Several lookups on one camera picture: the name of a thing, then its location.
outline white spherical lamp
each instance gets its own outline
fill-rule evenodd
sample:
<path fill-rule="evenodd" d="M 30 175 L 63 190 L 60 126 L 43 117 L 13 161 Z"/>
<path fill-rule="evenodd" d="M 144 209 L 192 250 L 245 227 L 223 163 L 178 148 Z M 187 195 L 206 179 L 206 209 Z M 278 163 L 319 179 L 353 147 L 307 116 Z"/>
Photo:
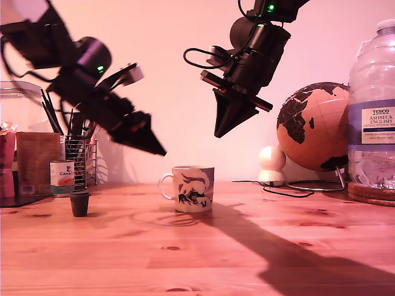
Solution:
<path fill-rule="evenodd" d="M 259 154 L 259 164 L 262 171 L 259 173 L 258 181 L 274 186 L 282 186 L 286 177 L 282 169 L 285 166 L 285 153 L 275 146 L 262 149 Z"/>

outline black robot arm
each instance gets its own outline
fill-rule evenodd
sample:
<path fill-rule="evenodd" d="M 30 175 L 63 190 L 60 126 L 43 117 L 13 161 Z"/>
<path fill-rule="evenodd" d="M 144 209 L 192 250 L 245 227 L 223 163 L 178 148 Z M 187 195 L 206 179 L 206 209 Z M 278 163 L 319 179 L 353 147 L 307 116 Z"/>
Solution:
<path fill-rule="evenodd" d="M 284 47 L 291 35 L 283 26 L 271 21 L 293 22 L 297 12 L 308 0 L 256 0 L 252 10 L 243 12 L 230 30 L 233 49 L 225 50 L 212 46 L 210 51 L 187 49 L 187 63 L 204 69 L 219 68 L 223 78 L 207 70 L 201 79 L 215 86 L 217 120 L 215 136 L 220 138 L 240 123 L 259 112 L 256 107 L 270 111 L 273 108 L 257 97 L 258 92 L 272 80 Z M 207 62 L 212 66 L 201 66 L 186 58 L 189 51 L 198 50 L 208 54 Z"/>
<path fill-rule="evenodd" d="M 165 155 L 166 151 L 151 130 L 150 114 L 136 111 L 127 98 L 120 98 L 113 92 L 120 84 L 128 85 L 143 78 L 139 65 L 128 65 L 98 84 L 112 62 L 108 48 L 93 37 L 73 42 L 50 0 L 34 1 L 43 6 L 42 14 L 36 20 L 25 18 L 2 22 L 0 26 L 3 35 L 1 56 L 9 75 L 21 78 L 32 74 L 51 82 L 48 92 L 57 93 L 62 102 L 67 101 L 87 119 L 102 126 L 113 141 Z M 6 7 L 11 10 L 12 2 L 1 0 L 2 9 Z M 29 60 L 34 69 L 60 67 L 58 75 L 47 79 L 34 71 L 16 74 L 4 53 L 7 42 Z"/>

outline plastic water bottle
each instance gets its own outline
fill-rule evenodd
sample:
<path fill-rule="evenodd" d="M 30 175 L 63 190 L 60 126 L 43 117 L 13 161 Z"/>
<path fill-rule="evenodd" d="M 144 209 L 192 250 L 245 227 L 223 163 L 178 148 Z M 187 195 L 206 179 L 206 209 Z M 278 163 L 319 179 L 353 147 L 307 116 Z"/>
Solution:
<path fill-rule="evenodd" d="M 361 186 L 394 189 L 395 19 L 362 43 L 349 78 L 349 174 Z"/>

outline globe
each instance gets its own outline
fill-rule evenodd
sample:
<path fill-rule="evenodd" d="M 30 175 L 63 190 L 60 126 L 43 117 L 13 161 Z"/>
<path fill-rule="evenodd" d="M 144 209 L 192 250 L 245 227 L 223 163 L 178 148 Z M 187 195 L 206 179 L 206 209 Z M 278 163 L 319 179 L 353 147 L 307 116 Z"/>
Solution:
<path fill-rule="evenodd" d="M 314 171 L 345 167 L 347 157 L 347 86 L 314 83 L 296 91 L 283 104 L 277 138 L 284 153 Z"/>

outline mug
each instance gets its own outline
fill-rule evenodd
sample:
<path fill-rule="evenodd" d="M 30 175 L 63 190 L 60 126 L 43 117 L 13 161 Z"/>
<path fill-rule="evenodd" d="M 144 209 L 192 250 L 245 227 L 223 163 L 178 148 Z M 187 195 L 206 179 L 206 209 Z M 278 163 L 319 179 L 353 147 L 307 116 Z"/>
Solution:
<path fill-rule="evenodd" d="M 174 196 L 163 192 L 163 181 L 173 178 Z M 163 197 L 175 201 L 175 210 L 183 213 L 199 213 L 212 209 L 214 194 L 214 167 L 175 166 L 172 174 L 164 174 L 159 180 Z"/>

